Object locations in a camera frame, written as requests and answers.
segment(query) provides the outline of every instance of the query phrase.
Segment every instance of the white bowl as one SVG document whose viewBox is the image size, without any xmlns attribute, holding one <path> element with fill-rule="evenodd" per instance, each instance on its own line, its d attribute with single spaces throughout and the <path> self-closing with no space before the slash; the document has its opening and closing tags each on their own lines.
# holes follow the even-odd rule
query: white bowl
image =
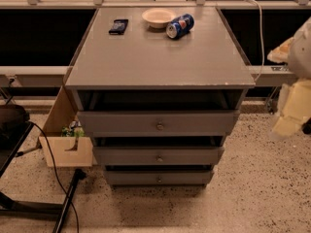
<svg viewBox="0 0 311 233">
<path fill-rule="evenodd" d="M 168 22 L 176 17 L 176 14 L 167 9 L 154 8 L 144 12 L 142 17 L 151 27 L 164 28 L 167 26 Z"/>
</svg>

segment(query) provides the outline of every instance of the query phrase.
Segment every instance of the open box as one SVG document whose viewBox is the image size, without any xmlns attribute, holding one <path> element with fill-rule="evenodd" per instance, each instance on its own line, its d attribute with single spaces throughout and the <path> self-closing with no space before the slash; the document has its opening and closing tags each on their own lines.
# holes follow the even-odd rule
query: open box
<svg viewBox="0 0 311 233">
<path fill-rule="evenodd" d="M 77 150 L 70 150 L 75 146 L 75 137 L 61 137 L 61 129 L 68 126 L 76 117 L 65 89 L 59 90 L 54 105 L 49 113 L 43 130 L 48 138 L 56 167 L 89 167 L 93 163 L 92 143 L 89 137 L 79 137 Z M 44 155 L 49 167 L 53 166 L 48 143 L 41 134 L 39 136 Z"/>
</svg>

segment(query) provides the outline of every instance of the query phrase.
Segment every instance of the soda can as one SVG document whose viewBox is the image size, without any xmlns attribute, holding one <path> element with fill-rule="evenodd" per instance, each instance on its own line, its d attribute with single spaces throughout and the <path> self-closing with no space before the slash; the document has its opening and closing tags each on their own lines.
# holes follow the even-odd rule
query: soda can
<svg viewBox="0 0 311 233">
<path fill-rule="evenodd" d="M 169 38 L 177 39 L 186 34 L 193 28 L 194 19 L 189 14 L 176 17 L 166 26 L 166 33 Z"/>
</svg>

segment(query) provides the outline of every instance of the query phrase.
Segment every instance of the terrazzo floor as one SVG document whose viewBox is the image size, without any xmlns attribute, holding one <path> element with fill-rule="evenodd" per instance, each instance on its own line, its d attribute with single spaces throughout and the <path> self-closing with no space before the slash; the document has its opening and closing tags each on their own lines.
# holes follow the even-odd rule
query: terrazzo floor
<svg viewBox="0 0 311 233">
<path fill-rule="evenodd" d="M 48 110 L 31 111 L 43 126 Z M 225 142 L 225 153 L 207 187 L 109 187 L 98 166 L 84 168 L 74 205 L 80 232 L 311 232 L 311 136 L 298 133 L 273 142 L 262 104 L 243 104 Z M 21 147 L 34 146 L 33 129 Z M 58 168 L 67 186 L 74 169 Z M 0 180 L 0 191 L 16 200 L 62 203 L 64 194 L 41 150 L 15 158 Z M 0 232 L 52 232 L 54 221 L 0 216 Z M 77 232 L 69 211 L 62 232 Z"/>
</svg>

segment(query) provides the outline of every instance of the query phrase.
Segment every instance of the floor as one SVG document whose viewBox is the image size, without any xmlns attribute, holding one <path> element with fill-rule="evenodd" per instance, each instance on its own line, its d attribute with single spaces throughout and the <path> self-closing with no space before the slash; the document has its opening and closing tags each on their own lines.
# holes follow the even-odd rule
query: floor
<svg viewBox="0 0 311 233">
<path fill-rule="evenodd" d="M 27 108 L 43 126 L 49 107 Z M 225 153 L 206 188 L 201 186 L 109 187 L 98 166 L 84 168 L 74 205 L 80 232 L 311 232 L 311 136 L 284 142 L 268 138 L 272 116 L 262 103 L 244 103 L 225 142 Z M 34 147 L 33 129 L 21 150 Z M 68 186 L 73 168 L 58 168 Z M 0 190 L 22 201 L 62 203 L 64 194 L 41 150 L 15 158 Z M 0 216 L 0 231 L 52 232 L 54 221 Z M 69 211 L 62 232 L 77 232 Z"/>
</svg>

